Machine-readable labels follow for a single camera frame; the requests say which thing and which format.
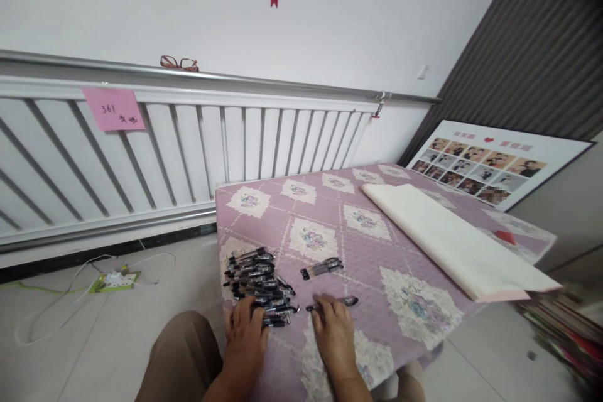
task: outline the tiled floor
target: tiled floor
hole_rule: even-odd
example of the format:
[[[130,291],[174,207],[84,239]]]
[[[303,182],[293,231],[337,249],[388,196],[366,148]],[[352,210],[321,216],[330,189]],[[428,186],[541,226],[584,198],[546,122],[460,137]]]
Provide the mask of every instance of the tiled floor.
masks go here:
[[[138,391],[149,349],[176,313],[195,309],[212,324],[224,346],[217,238],[179,242],[102,261],[103,270],[134,263],[158,253],[169,256],[144,262],[143,283],[134,290],[63,297],[47,312],[27,318],[18,329],[25,341],[54,331],[81,306],[62,329],[27,347],[16,345],[14,329],[57,295],[17,286],[0,288],[0,394],[5,402],[131,401]],[[64,290],[74,269],[30,278],[24,283]],[[74,288],[88,286],[96,272],[87,268]],[[526,353],[537,358],[531,361]],[[427,400],[463,402],[556,402],[579,400],[570,377],[532,339],[528,324],[511,307],[491,305],[464,323],[445,341],[444,352],[425,373]]]

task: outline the photo board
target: photo board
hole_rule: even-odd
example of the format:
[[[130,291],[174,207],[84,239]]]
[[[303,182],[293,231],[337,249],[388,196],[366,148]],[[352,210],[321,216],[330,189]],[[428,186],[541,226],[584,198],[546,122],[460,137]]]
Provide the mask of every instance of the photo board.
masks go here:
[[[407,168],[506,212],[593,145],[442,120]]]

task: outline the table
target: table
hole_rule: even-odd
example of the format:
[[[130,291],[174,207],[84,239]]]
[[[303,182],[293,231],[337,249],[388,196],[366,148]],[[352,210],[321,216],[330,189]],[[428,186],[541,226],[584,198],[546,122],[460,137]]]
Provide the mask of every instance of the table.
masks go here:
[[[365,183],[413,184],[438,203],[530,263],[555,236],[479,199],[394,164],[244,182],[216,190],[222,271],[233,251],[264,246],[301,305],[291,325],[271,331],[258,401],[330,400],[312,321],[303,309],[314,294],[353,295],[350,308],[359,370],[369,388],[434,349],[483,305],[467,295],[392,223],[361,190]],[[512,232],[517,246],[494,232]],[[332,256],[345,266],[304,281],[300,270]],[[224,308],[235,301],[223,289]]]

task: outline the power strip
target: power strip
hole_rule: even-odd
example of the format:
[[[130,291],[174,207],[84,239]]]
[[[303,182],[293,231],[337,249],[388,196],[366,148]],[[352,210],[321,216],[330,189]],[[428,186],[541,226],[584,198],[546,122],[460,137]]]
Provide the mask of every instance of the power strip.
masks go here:
[[[126,289],[133,289],[134,284],[140,279],[140,272],[131,273],[102,273],[96,282],[92,285],[89,293],[115,292]]]

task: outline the pink sticky note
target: pink sticky note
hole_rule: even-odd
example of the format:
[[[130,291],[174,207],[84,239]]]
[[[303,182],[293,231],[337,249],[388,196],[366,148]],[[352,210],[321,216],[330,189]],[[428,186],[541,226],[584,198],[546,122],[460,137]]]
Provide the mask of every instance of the pink sticky note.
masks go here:
[[[82,88],[82,92],[100,130],[146,129],[134,91],[113,88]]]

